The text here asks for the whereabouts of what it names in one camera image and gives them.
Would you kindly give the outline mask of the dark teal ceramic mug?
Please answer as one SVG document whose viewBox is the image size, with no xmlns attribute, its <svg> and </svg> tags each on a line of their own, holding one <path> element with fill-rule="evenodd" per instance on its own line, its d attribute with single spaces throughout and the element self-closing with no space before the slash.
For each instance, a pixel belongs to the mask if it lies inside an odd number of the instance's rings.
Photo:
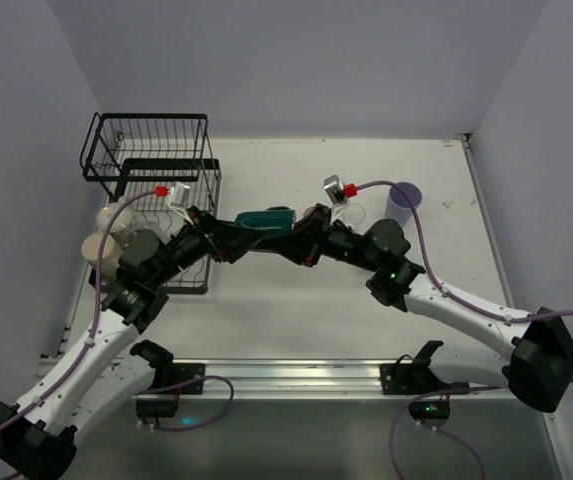
<svg viewBox="0 0 573 480">
<path fill-rule="evenodd" d="M 261 230 L 268 238 L 285 235 L 292 231 L 296 212 L 286 206 L 239 213 L 234 223 L 238 226 Z"/>
</svg>

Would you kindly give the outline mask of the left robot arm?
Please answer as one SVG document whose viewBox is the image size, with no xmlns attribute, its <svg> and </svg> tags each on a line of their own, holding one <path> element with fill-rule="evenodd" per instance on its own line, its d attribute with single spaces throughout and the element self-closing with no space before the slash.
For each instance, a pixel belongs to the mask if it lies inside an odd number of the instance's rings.
<svg viewBox="0 0 573 480">
<path fill-rule="evenodd" d="M 0 402 L 0 459 L 18 474 L 60 478 L 92 425 L 131 396 L 169 386 L 172 354 L 140 337 L 168 301 L 164 284 L 205 257 L 233 263 L 265 237 L 195 207 L 189 215 L 169 242 L 149 229 L 131 234 L 85 336 L 26 394 Z"/>
</svg>

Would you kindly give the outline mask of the clear glass cup rack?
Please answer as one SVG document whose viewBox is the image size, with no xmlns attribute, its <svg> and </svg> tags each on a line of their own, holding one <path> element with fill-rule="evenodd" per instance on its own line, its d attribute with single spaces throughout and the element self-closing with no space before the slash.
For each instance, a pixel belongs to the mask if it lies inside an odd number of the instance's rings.
<svg viewBox="0 0 573 480">
<path fill-rule="evenodd" d="M 356 203 L 349 203 L 341 213 L 342 221 L 351 227 L 360 226 L 366 218 L 365 209 Z"/>
</svg>

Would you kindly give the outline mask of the lavender plastic tumbler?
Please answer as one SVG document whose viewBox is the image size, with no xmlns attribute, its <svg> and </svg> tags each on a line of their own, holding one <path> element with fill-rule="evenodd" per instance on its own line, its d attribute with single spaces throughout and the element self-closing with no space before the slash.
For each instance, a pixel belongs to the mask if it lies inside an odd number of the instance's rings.
<svg viewBox="0 0 573 480">
<path fill-rule="evenodd" d="M 423 200 L 421 190 L 413 183 L 398 182 L 389 188 L 384 216 L 396 221 L 401 227 L 413 218 Z"/>
</svg>

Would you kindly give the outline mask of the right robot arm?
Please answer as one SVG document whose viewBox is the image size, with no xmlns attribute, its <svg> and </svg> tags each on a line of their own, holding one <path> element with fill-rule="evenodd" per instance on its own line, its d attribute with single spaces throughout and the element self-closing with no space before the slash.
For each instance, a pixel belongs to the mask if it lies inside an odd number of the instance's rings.
<svg viewBox="0 0 573 480">
<path fill-rule="evenodd" d="M 573 379 L 573 339 L 563 319 L 547 309 L 532 314 L 494 304 L 430 276 L 406 254 L 410 244 L 392 219 L 359 234 L 324 205 L 300 221 L 286 209 L 261 211 L 246 225 L 264 231 L 257 250 L 312 267 L 323 256 L 371 272 L 366 287 L 382 305 L 436 320 L 478 341 L 475 348 L 430 340 L 408 362 L 380 367 L 386 395 L 475 385 L 508 389 L 540 412 L 551 413 Z"/>
</svg>

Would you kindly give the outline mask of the orange ceramic mug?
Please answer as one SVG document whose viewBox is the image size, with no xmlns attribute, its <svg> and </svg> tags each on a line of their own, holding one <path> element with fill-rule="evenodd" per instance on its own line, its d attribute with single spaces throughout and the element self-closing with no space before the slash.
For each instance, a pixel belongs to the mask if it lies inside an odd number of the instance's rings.
<svg viewBox="0 0 573 480">
<path fill-rule="evenodd" d="M 323 205 L 311 206 L 305 210 L 302 220 L 316 219 L 324 213 L 325 208 Z"/>
</svg>

